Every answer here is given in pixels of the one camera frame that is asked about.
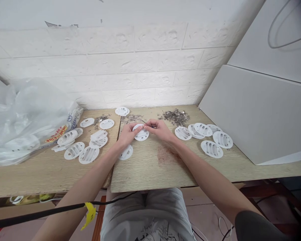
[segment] black sleeve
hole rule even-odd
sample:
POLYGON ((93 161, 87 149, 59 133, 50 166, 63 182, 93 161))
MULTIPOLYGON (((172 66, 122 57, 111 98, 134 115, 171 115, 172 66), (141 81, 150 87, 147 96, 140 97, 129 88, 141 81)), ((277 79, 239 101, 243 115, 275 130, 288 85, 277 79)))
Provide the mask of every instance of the black sleeve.
POLYGON ((288 236, 278 230, 269 220, 252 212, 242 211, 235 218, 238 241, 287 241, 288 236))

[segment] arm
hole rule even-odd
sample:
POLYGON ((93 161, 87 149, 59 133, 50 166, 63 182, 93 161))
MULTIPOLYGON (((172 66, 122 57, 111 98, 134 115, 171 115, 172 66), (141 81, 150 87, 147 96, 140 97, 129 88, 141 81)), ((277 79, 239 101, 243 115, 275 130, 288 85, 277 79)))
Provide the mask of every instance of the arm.
MULTIPOLYGON (((141 131, 142 127, 132 131, 135 125, 124 126, 118 141, 75 183, 59 202, 57 208, 95 200, 118 156, 132 142, 135 135, 141 131)), ((69 240, 86 212, 87 208, 84 207, 49 216, 33 240, 69 240)))
POLYGON ((196 182, 232 224, 236 215, 250 210, 262 215, 256 207, 220 172, 192 152, 168 129, 164 121, 151 119, 144 128, 169 143, 182 158, 196 182))

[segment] forearm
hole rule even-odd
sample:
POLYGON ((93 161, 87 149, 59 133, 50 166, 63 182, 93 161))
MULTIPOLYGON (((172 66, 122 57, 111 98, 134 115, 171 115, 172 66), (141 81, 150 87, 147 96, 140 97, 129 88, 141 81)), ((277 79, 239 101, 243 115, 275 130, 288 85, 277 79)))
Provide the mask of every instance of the forearm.
MULTIPOLYGON (((118 142, 67 192, 57 207, 93 201, 118 156, 125 149, 118 142)), ((80 208, 47 218, 33 240, 69 240, 87 212, 80 208)))
POLYGON ((203 192, 233 224, 235 224, 236 215, 243 210, 251 210, 261 215, 226 177, 191 151, 184 143, 174 138, 169 144, 182 158, 203 192))

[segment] peeling paint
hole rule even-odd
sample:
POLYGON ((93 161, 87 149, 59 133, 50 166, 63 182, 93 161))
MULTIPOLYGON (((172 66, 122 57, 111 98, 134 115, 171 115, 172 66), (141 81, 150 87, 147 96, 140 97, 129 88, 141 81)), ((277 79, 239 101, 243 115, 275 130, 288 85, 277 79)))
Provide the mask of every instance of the peeling paint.
POLYGON ((53 24, 53 23, 49 23, 47 21, 45 21, 45 23, 47 24, 48 27, 61 27, 61 25, 57 25, 57 24, 53 24))

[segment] wooden table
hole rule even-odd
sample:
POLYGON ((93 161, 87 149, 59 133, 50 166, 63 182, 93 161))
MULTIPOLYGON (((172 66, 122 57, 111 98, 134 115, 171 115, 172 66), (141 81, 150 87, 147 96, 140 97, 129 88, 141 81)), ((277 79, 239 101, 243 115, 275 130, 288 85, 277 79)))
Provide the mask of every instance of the wooden table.
MULTIPOLYGON (((143 119, 150 119, 158 118, 157 114, 162 114, 162 111, 175 108, 185 110, 191 116, 187 126, 196 122, 212 124, 212 121, 195 105, 133 108, 131 113, 144 115, 143 119)), ((95 118, 102 114, 112 114, 110 118, 115 121, 115 125, 107 130, 108 143, 100 150, 97 160, 117 141, 119 129, 122 129, 120 117, 115 114, 114 109, 85 111, 80 121, 84 116, 95 118)), ((165 122, 174 132, 176 126, 173 126, 170 121, 165 122)), ((86 127, 84 134, 76 141, 82 141, 88 146, 90 135, 94 132, 93 126, 86 127)), ((301 162, 255 166, 235 145, 229 151, 223 149, 222 158, 214 159, 204 154, 200 147, 202 141, 192 138, 184 143, 232 182, 301 176, 301 162)), ((132 146, 134 149, 132 157, 125 161, 118 160, 114 166, 112 192, 197 185, 176 152, 161 143, 156 136, 150 134, 143 142, 134 140, 132 146)), ((21 164, 0 167, 0 197, 68 191, 92 165, 94 162, 82 165, 78 158, 65 160, 64 151, 55 153, 51 148, 46 148, 21 164)), ((104 187, 107 187, 109 182, 110 175, 104 187)))
MULTIPOLYGON (((131 113, 143 115, 143 119, 150 119, 158 118, 158 114, 162 114, 163 111, 174 110, 175 108, 180 111, 185 110, 190 115, 191 119, 187 122, 186 127, 197 122, 213 124, 195 105, 133 108, 131 113)), ((174 132, 176 126, 167 120, 165 123, 174 132)), ((200 144, 203 140, 213 141, 213 138, 205 137, 202 140, 191 138, 183 142, 231 182, 301 176, 301 161, 281 165, 256 166, 236 145, 229 151, 223 149, 223 157, 215 159, 205 155, 202 151, 200 144)), ((111 192, 197 185, 176 152, 161 143, 156 136, 150 134, 148 139, 142 142, 134 140, 132 146, 133 155, 127 160, 118 160, 114 166, 111 192)))
MULTIPOLYGON (((115 125, 107 130, 108 142, 100 149, 96 160, 101 158, 117 141, 120 116, 115 114, 114 109, 87 110, 84 111, 79 121, 80 123, 84 116, 96 118, 102 114, 111 114, 110 118, 114 120, 115 125)), ((83 128, 83 130, 83 135, 77 138, 76 142, 83 142, 85 146, 88 146, 90 135, 96 130, 93 126, 83 128)), ((68 191, 94 165, 94 162, 82 165, 78 158, 66 160, 64 153, 65 151, 54 152, 49 147, 21 164, 0 167, 0 197, 68 191)), ((104 187, 109 185, 110 178, 111 173, 105 180, 104 187)))

